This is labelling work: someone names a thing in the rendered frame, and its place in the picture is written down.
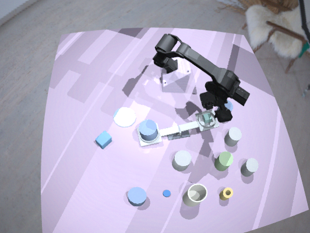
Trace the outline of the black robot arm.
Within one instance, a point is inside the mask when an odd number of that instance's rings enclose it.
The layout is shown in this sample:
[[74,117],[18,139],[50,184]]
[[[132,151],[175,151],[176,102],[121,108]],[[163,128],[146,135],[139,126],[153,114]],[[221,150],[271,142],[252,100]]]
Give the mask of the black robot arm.
[[[180,46],[176,51],[171,51],[177,42]],[[241,81],[237,75],[226,68],[218,68],[207,58],[201,56],[188,44],[182,42],[178,36],[172,34],[164,34],[155,46],[156,55],[153,57],[155,65],[164,68],[166,73],[178,70],[178,60],[172,58],[180,57],[186,59],[204,73],[212,77],[213,83],[217,86],[217,91],[222,96],[227,96],[241,105],[245,105],[250,93],[242,89],[239,84]],[[215,89],[199,94],[202,107],[206,110],[212,110],[213,106],[218,105],[218,98],[215,96]]]

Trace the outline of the yellow cylinder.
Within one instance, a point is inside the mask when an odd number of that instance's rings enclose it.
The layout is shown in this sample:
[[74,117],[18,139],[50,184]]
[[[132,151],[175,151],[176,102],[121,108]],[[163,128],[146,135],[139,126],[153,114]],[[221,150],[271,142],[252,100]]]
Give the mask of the yellow cylinder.
[[233,190],[231,188],[225,188],[219,193],[221,200],[227,200],[233,195]]

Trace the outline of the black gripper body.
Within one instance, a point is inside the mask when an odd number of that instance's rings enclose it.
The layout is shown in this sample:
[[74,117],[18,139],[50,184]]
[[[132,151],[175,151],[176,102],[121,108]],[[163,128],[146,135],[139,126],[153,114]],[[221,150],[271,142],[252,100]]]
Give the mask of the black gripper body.
[[220,109],[216,112],[216,117],[219,122],[227,122],[232,120],[233,116],[231,114],[231,111],[225,106],[225,104],[228,103],[227,101],[227,96],[222,96],[218,91],[217,91],[217,86],[213,83],[213,81],[209,82],[207,81],[205,84],[205,88],[207,91],[212,91],[215,89],[215,96],[218,98],[218,105]]

